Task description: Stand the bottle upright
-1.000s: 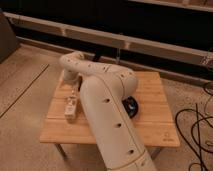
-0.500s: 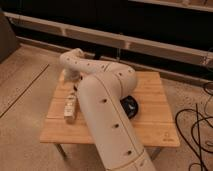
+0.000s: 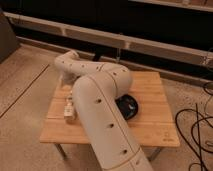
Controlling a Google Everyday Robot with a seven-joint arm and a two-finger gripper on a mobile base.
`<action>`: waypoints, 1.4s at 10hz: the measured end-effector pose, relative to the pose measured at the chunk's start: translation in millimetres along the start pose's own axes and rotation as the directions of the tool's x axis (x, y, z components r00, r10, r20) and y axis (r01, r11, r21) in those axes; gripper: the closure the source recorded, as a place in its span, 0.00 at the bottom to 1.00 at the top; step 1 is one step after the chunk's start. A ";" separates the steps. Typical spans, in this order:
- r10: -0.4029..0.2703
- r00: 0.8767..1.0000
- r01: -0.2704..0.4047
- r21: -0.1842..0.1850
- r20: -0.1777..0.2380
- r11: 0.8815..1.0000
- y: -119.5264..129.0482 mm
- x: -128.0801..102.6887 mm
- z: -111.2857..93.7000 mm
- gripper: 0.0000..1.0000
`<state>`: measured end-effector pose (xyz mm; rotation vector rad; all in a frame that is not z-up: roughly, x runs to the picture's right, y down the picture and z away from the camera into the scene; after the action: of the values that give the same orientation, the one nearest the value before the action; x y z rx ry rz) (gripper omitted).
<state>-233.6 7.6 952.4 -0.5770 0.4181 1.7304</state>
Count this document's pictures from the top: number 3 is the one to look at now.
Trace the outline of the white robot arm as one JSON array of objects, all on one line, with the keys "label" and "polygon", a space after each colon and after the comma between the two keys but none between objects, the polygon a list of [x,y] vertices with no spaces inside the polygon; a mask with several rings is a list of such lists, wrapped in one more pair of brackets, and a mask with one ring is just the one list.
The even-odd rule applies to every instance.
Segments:
[{"label": "white robot arm", "polygon": [[74,107],[102,170],[154,171],[116,104],[132,85],[130,70],[81,60],[73,50],[58,56],[55,65],[66,76],[77,77]]}]

